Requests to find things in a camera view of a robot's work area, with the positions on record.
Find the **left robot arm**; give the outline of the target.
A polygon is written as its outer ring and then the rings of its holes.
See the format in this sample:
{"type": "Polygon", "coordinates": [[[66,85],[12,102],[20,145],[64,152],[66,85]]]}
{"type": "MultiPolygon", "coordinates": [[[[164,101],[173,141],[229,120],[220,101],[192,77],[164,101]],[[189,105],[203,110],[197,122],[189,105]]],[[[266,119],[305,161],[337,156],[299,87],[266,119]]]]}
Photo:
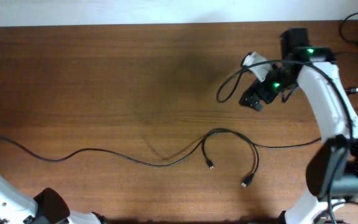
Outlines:
{"type": "Polygon", "coordinates": [[[46,188],[35,197],[26,196],[0,176],[0,223],[102,224],[106,217],[68,208],[62,197],[46,188]]]}

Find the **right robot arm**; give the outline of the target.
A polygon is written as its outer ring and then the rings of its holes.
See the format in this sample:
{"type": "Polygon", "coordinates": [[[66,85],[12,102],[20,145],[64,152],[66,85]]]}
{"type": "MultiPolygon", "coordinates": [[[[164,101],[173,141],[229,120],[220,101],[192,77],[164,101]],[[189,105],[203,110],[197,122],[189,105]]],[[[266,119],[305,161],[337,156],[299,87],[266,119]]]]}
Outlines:
{"type": "Polygon", "coordinates": [[[317,120],[322,146],[306,168],[307,189],[279,223],[318,223],[325,216],[335,223],[334,209],[358,198],[358,115],[339,77],[330,48],[313,47],[305,28],[281,36],[282,59],[247,54],[241,69],[256,79],[239,104],[260,111],[285,90],[300,88],[317,120]]]}

